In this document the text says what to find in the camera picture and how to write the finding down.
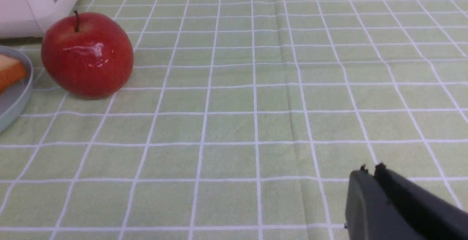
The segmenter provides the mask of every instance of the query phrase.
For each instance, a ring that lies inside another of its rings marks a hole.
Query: bread slice
[[[0,54],[0,94],[26,76],[21,60]]]

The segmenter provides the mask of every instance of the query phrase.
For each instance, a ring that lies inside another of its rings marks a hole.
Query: white grid line
[[[255,58],[255,20],[254,20],[254,0],[251,0],[251,32],[252,32],[252,74],[253,74],[253,98],[254,98],[254,139],[258,142],[258,105],[257,105],[257,79],[256,79],[256,58]],[[262,214],[262,182],[260,180],[260,150],[258,144],[255,145],[255,168],[256,168],[256,179],[257,179],[257,223],[258,228],[258,240],[263,240],[263,214]]]
[[[314,140],[313,144],[367,144],[368,142],[371,144],[407,144],[407,143],[468,143],[467,139],[459,139],[459,140],[434,140],[434,139],[426,139],[426,140]],[[279,140],[279,141],[242,141],[242,142],[204,142],[204,145],[271,145],[271,144],[309,144],[310,141],[305,140],[294,140],[294,141],[287,141],[287,140]],[[50,142],[41,144],[40,147],[47,147],[47,146],[54,146],[54,145],[103,145],[103,146],[115,146],[115,147],[145,147],[146,144],[141,143],[111,143],[111,142]],[[200,142],[167,142],[167,143],[150,143],[148,144],[149,147],[162,147],[162,146],[176,146],[176,145],[200,145]],[[0,148],[36,148],[39,145],[1,145]]]
[[[468,176],[458,177],[405,177],[412,182],[443,182],[449,180],[451,182],[463,182],[468,181]],[[160,183],[160,182],[195,182],[196,178],[154,178],[154,179],[131,179],[131,178],[80,178],[80,179],[48,179],[48,180],[18,180],[16,183],[23,184],[46,184],[46,183],[66,183],[66,182],[135,182],[135,183]],[[317,180],[314,176],[272,176],[272,177],[261,177],[261,178],[203,178],[199,179],[200,182],[275,182],[278,180]],[[323,182],[348,182],[348,178],[321,178]],[[15,180],[0,180],[0,184],[12,183]]]
[[[213,50],[212,50],[212,55],[211,55],[210,73],[208,75],[208,88],[206,90],[206,101],[205,101],[202,133],[201,133],[200,148],[199,148],[199,161],[197,164],[197,178],[195,180],[195,186],[193,190],[192,213],[190,215],[190,230],[189,230],[189,238],[188,238],[189,240],[193,239],[195,219],[197,215],[197,202],[198,202],[198,194],[199,194],[200,175],[201,175],[202,163],[203,163],[203,149],[204,149],[204,144],[205,144],[206,125],[208,121],[208,109],[210,106],[211,80],[213,76],[214,57],[216,53],[215,46],[216,46],[216,39],[218,38],[218,25],[219,25],[220,12],[221,12],[221,0],[219,0],[218,13],[216,16],[216,24],[214,28]]]
[[[405,109],[405,108],[395,108],[388,110],[276,110],[276,111],[220,111],[220,112],[207,112],[207,115],[254,115],[254,114],[291,114],[291,113],[309,113],[309,114],[350,114],[350,113],[398,113],[398,112],[460,112],[468,111],[468,108],[458,109],[458,108],[421,108],[421,109]],[[50,114],[25,114],[22,117],[53,117],[57,115],[76,115],[80,117],[103,117],[104,113],[79,113],[73,111],[61,111],[57,113]],[[158,115],[204,115],[204,112],[159,112]],[[154,113],[109,113],[107,117],[147,117],[154,115]]]
[[[286,23],[287,23],[288,28],[290,28],[291,25],[289,23],[286,0],[282,0],[282,1],[283,1],[283,5],[284,5],[284,12],[286,13]],[[306,99],[304,97],[304,89],[303,89],[302,84],[301,84],[302,83],[301,68],[297,64],[296,50],[295,50],[295,47],[294,47],[294,39],[293,39],[293,34],[292,34],[291,30],[289,30],[289,40],[291,41],[291,43],[293,45],[293,47],[292,47],[292,56],[294,58],[294,62],[296,62],[296,69],[297,69],[297,75],[298,75],[298,81],[299,81],[299,88],[301,90],[302,108],[303,108],[304,111],[306,111],[307,110],[307,108],[306,108]],[[332,230],[332,227],[331,227],[331,215],[330,215],[330,211],[329,211],[329,207],[328,207],[327,196],[326,196],[326,193],[325,193],[325,189],[323,188],[323,183],[322,183],[321,176],[320,176],[319,165],[318,165],[317,155],[316,155],[316,149],[315,149],[314,139],[313,139],[313,136],[312,136],[312,129],[311,129],[311,126],[310,126],[310,121],[309,121],[309,114],[304,113],[304,118],[306,119],[307,135],[309,137],[309,142],[310,142],[309,145],[310,145],[310,148],[311,148],[312,160],[314,161],[314,168],[316,170],[316,176],[317,176],[317,179],[318,179],[318,185],[319,185],[320,194],[321,194],[321,197],[322,197],[323,208],[324,208],[324,211],[325,211],[325,220],[326,220],[327,225],[328,225],[328,233],[329,233],[329,236],[330,236],[330,240],[334,240],[335,237],[333,235],[333,230]]]
[[[152,14],[154,12],[154,9],[156,8],[157,3],[158,3],[158,0],[154,0],[154,4],[152,6],[151,12],[148,15],[145,26],[143,27],[143,31],[142,31],[140,37],[138,38],[138,41],[137,41],[135,47],[139,46],[139,44],[141,42],[141,39],[143,38],[144,32],[147,29],[148,23],[150,21],[150,17],[152,16]],[[173,55],[174,55],[174,52],[175,52],[175,48],[177,47],[178,39],[179,39],[179,36],[177,36],[177,39],[176,39],[176,42],[175,42],[175,45],[174,45]],[[154,114],[153,114],[151,127],[150,127],[150,130],[148,132],[147,141],[146,141],[146,144],[145,144],[145,149],[143,151],[143,155],[141,156],[141,159],[140,159],[140,162],[139,162],[139,165],[138,165],[138,170],[137,170],[137,173],[135,174],[135,179],[139,178],[140,173],[141,173],[141,171],[143,169],[143,165],[145,164],[145,160],[146,160],[148,149],[149,149],[148,144],[151,142],[152,133],[153,133],[154,127],[156,125],[156,120],[157,120],[157,117],[158,117],[159,108],[161,107],[162,97],[164,96],[164,87],[166,86],[167,77],[168,77],[169,72],[170,72],[170,65],[171,65],[171,62],[169,62],[169,67],[167,68],[166,75],[164,77],[164,82],[162,84],[161,93],[159,94],[159,100],[158,100],[156,109],[155,109]],[[131,214],[131,210],[132,210],[133,197],[135,195],[136,185],[137,185],[136,182],[133,182],[132,187],[130,188],[128,203],[127,203],[127,209],[125,210],[124,220],[122,221],[122,228],[120,230],[119,237],[118,237],[119,240],[122,240],[122,238],[124,237],[124,231],[127,229],[128,220],[130,218],[130,214]]]
[[[287,3],[316,3],[316,2],[336,2],[336,3],[347,3],[350,0],[288,0]],[[353,2],[381,2],[382,0],[351,0]],[[386,1],[394,1],[394,2],[414,2],[415,0],[386,0]],[[419,0],[419,1],[441,1],[441,0]],[[461,13],[464,13],[463,10],[455,4],[455,1],[466,1],[466,0],[448,0],[453,3],[453,5],[460,10]],[[268,1],[242,1],[242,2],[232,2],[232,3],[221,3],[221,5],[250,5],[250,4],[265,4],[265,5],[271,5],[271,2]],[[189,4],[189,6],[216,6],[218,4],[215,3],[196,3],[196,4]],[[76,7],[85,7],[85,5],[76,5]],[[119,7],[120,5],[94,5],[94,7]],[[125,4],[125,7],[150,7],[152,6],[151,4]],[[171,4],[158,4],[158,6],[185,6],[185,4],[179,4],[179,3],[171,3]]]
[[[321,223],[307,225],[227,225],[227,226],[195,226],[194,231],[237,231],[237,230],[271,230],[271,229],[309,229],[309,228],[343,228],[342,224],[326,225]],[[48,232],[53,227],[0,227],[0,232]],[[119,232],[120,227],[60,227],[59,232]],[[155,226],[155,227],[127,227],[126,232],[162,232],[162,231],[189,231],[188,226]]]

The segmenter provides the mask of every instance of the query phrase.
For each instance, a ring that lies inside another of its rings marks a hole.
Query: plate rim
[[[25,89],[24,91],[21,93],[21,95],[16,99],[16,101],[10,105],[10,107],[5,110],[5,112],[3,114],[0,115],[0,121],[6,116],[8,115],[9,113],[11,113],[11,111],[13,110],[13,107],[15,107],[16,105],[18,105],[18,103],[21,102],[21,100],[26,96],[28,95],[28,90],[32,87],[32,84],[33,84],[33,78],[34,78],[34,67],[32,65],[32,61],[31,59],[28,57],[28,55],[26,55],[25,53],[23,53],[22,51],[20,50],[17,50],[17,49],[14,49],[12,47],[8,47],[8,46],[5,46],[5,45],[0,45],[0,53],[1,53],[1,50],[9,50],[9,51],[12,51],[12,52],[17,52],[18,54],[22,55],[27,61],[28,61],[28,64],[29,64],[29,69],[30,69],[30,76],[29,76],[29,79],[28,79],[28,84],[26,84],[25,86]]]

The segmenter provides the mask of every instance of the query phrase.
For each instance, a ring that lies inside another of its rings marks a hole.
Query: white appliance
[[[42,37],[77,0],[0,0],[0,39]]]

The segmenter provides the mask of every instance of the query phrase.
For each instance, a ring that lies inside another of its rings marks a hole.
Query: red apple
[[[122,88],[133,70],[127,33],[98,12],[83,12],[54,23],[42,39],[46,72],[63,89],[84,99],[101,99]]]

